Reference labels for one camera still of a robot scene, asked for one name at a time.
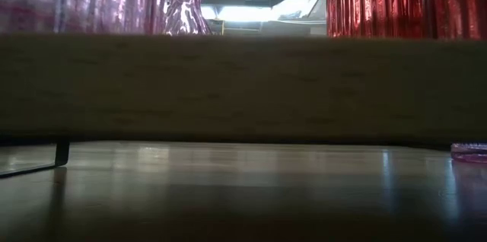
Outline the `pink ribbed cylinder vase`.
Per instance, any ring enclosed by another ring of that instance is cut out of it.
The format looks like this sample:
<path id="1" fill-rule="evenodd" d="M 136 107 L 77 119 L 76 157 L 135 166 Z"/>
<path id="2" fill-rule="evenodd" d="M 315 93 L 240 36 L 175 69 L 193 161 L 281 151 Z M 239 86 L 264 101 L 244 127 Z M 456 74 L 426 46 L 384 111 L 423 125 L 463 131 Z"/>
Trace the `pink ribbed cylinder vase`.
<path id="1" fill-rule="evenodd" d="M 153 34 L 164 0 L 0 0 L 0 33 Z"/>

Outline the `light wooden shelf board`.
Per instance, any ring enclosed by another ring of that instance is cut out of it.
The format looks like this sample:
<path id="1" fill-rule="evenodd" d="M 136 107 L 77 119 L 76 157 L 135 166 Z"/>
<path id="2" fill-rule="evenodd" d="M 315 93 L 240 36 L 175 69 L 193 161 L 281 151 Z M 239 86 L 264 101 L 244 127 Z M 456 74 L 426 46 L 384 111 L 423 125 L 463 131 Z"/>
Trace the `light wooden shelf board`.
<path id="1" fill-rule="evenodd" d="M 4 34 L 0 136 L 487 142 L 487 41 Z"/>

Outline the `red glass bottle vase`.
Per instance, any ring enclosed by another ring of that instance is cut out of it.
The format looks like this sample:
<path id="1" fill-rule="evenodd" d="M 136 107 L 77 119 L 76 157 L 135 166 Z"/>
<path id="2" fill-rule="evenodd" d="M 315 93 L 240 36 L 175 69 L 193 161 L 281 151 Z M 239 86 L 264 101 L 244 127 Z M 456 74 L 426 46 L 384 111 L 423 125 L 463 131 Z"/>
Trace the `red glass bottle vase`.
<path id="1" fill-rule="evenodd" d="M 330 37 L 422 36 L 421 0 L 326 0 Z"/>

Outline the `pink glass dish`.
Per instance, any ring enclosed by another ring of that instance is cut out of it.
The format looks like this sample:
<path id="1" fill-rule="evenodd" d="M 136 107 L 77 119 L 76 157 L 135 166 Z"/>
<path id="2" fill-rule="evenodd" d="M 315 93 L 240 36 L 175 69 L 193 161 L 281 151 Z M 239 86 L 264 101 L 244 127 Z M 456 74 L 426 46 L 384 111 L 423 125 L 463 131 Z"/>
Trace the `pink glass dish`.
<path id="1" fill-rule="evenodd" d="M 450 154 L 455 161 L 487 164 L 487 143 L 454 143 Z"/>

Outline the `black metal table frame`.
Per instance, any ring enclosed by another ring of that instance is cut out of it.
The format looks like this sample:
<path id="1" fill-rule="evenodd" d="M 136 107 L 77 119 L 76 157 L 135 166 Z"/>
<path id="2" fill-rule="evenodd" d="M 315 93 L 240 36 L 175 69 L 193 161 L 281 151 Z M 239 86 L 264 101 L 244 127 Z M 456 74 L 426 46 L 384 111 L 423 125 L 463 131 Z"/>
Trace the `black metal table frame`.
<path id="1" fill-rule="evenodd" d="M 0 147 L 23 145 L 56 145 L 52 139 L 0 138 Z"/>

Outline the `black metal shelf leg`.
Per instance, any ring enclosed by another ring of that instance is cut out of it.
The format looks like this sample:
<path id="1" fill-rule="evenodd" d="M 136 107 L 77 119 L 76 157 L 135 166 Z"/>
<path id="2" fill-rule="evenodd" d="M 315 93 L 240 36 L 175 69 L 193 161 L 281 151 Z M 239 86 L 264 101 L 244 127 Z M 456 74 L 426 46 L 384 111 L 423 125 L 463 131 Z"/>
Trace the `black metal shelf leg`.
<path id="1" fill-rule="evenodd" d="M 37 165 L 32 167 L 27 167 L 20 170 L 7 170 L 0 172 L 0 179 L 20 176 L 24 174 L 31 174 L 35 172 L 40 172 L 44 170 L 52 170 L 57 167 L 64 166 L 68 163 L 70 142 L 66 140 L 60 140 L 55 143 L 56 153 L 54 161 L 51 164 Z"/>

